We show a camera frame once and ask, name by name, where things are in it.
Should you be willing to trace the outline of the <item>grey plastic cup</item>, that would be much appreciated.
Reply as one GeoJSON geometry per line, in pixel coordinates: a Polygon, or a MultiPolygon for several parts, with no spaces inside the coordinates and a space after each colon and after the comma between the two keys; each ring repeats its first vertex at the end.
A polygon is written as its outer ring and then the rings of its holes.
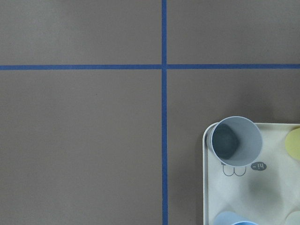
{"type": "Polygon", "coordinates": [[[207,147],[225,165],[244,167],[261,154],[263,137],[258,126],[248,118],[222,119],[207,133],[207,147]]]}

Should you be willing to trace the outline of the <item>yellow plastic cup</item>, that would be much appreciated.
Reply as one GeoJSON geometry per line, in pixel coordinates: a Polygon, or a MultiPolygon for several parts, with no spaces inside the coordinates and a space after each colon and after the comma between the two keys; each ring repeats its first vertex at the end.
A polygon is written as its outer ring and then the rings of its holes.
{"type": "Polygon", "coordinates": [[[285,138],[285,149],[294,159],[300,160],[300,129],[294,129],[285,138]]]}

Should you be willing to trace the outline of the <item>blue plastic cup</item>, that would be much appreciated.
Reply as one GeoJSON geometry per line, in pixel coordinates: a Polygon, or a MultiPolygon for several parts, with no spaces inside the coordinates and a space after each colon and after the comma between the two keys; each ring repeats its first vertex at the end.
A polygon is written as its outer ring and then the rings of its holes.
{"type": "Polygon", "coordinates": [[[235,212],[224,211],[215,217],[213,225],[257,225],[257,223],[235,212]]]}

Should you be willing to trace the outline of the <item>pale green plastic cup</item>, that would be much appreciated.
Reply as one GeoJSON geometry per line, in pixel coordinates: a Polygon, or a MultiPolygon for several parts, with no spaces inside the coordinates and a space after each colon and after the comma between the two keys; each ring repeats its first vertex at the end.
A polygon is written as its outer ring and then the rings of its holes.
{"type": "Polygon", "coordinates": [[[285,225],[300,225],[300,211],[290,213],[285,219],[285,225]]]}

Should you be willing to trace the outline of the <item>cream plastic tray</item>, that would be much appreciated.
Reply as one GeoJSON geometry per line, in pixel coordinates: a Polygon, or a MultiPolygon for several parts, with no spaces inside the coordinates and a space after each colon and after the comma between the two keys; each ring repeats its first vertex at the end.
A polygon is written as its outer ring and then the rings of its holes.
{"type": "Polygon", "coordinates": [[[258,123],[260,156],[245,167],[222,163],[204,143],[203,224],[232,211],[260,225],[283,225],[300,209],[300,163],[285,150],[285,138],[299,124],[258,123]]]}

